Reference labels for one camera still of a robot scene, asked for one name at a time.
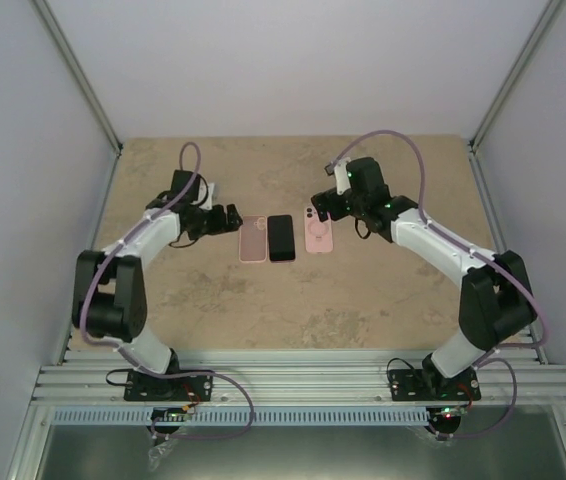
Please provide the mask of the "light pink phone case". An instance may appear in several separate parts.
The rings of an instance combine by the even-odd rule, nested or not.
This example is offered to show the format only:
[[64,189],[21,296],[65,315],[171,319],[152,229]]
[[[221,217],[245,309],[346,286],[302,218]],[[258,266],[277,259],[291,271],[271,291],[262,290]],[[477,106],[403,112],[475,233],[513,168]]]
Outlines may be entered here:
[[239,229],[239,260],[243,263],[261,263],[267,257],[267,218],[245,216]]

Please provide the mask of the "purple phone black screen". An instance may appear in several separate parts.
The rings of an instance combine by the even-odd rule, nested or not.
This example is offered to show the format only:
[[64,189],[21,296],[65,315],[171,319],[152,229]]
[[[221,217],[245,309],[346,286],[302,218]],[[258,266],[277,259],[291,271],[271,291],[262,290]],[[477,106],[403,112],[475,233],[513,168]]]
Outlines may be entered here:
[[273,215],[267,218],[268,253],[272,263],[292,262],[296,259],[293,219],[291,215]]

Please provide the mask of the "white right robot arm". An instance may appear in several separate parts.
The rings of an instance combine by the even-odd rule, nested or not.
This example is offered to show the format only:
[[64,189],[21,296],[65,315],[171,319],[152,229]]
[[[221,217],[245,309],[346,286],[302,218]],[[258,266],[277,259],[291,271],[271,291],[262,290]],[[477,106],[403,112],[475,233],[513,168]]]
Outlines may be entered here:
[[476,247],[428,217],[416,201],[392,195],[371,157],[340,159],[325,170],[335,185],[311,198],[320,220],[353,218],[368,234],[419,256],[459,290],[456,333],[422,362],[427,395],[448,397],[477,361],[537,319],[518,254]]

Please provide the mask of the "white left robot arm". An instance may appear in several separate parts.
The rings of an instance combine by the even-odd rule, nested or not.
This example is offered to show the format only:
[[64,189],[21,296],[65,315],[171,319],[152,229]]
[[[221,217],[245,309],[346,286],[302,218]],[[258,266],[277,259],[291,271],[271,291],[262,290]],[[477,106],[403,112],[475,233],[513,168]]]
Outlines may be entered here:
[[192,244],[205,236],[233,233],[243,224],[237,207],[214,200],[215,184],[202,175],[176,170],[168,190],[152,199],[141,219],[122,238],[102,250],[85,250],[76,261],[72,323],[83,341],[108,346],[145,374],[160,399],[181,390],[176,352],[147,325],[145,270],[167,247],[186,236]]

